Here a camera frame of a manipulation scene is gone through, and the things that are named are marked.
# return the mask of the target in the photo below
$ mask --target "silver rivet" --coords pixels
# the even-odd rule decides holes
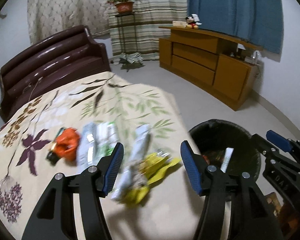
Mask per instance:
[[[208,171],[214,172],[216,170],[217,170],[217,168],[215,166],[213,166],[213,165],[208,166]]]
[[[96,166],[90,166],[90,167],[88,168],[88,171],[91,172],[91,173],[95,172],[96,170],[97,170],[97,167],[96,167]]]
[[[59,179],[62,179],[63,178],[63,174],[62,173],[57,173],[55,176],[54,176],[55,179],[59,180]]]
[[[250,178],[250,174],[247,172],[243,172],[242,177],[244,177],[245,179],[248,179],[248,178]]]

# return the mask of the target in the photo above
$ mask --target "curtain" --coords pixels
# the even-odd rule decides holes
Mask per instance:
[[[28,0],[31,43],[76,25],[87,25],[92,35],[109,32],[107,0]]]
[[[188,14],[199,28],[240,37],[280,54],[283,36],[281,0],[188,0]]]
[[[138,0],[133,5],[136,18],[137,46],[145,60],[159,58],[159,37],[169,36],[170,31],[159,26],[171,25],[173,20],[185,21],[186,0]],[[109,10],[109,28],[114,56],[122,53],[116,8]],[[125,47],[128,54],[137,52],[132,16],[122,17]]]

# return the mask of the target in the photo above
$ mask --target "blue curtain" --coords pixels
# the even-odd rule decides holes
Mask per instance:
[[[283,35],[281,0],[188,0],[201,29],[240,37],[279,54]]]

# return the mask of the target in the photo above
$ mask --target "floor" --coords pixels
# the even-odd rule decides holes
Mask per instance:
[[[265,137],[268,130],[274,130],[285,138],[295,140],[294,136],[278,119],[250,98],[248,98],[240,110],[235,112],[199,87],[160,68],[158,61],[145,61],[144,65],[142,68],[132,69],[128,72],[120,69],[121,64],[111,64],[111,69],[128,82],[144,83],[172,93],[188,130],[209,119],[223,119],[237,123],[251,134],[258,133]],[[275,190],[262,176],[265,167],[265,157],[261,156],[261,160],[262,166],[257,184],[263,194],[266,195]]]

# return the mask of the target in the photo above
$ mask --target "dresser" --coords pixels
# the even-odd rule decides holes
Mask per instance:
[[[238,43],[253,50],[262,48],[212,31],[160,28],[171,30],[170,37],[159,39],[160,66],[238,110],[252,89],[257,67],[229,55],[236,53]]]

